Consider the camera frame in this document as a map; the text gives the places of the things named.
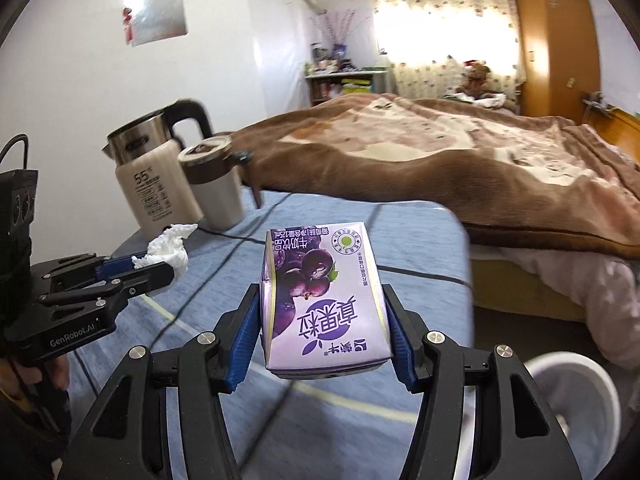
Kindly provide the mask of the person's left hand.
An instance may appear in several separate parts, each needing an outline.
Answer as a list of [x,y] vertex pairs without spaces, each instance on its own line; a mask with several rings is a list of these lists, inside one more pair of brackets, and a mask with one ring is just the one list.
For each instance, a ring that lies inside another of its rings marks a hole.
[[66,390],[70,384],[70,362],[67,356],[59,356],[47,362],[42,368],[24,367],[20,363],[1,360],[1,390],[8,396],[18,398],[21,395],[21,384],[33,385],[41,382],[43,372],[47,372],[55,388]]

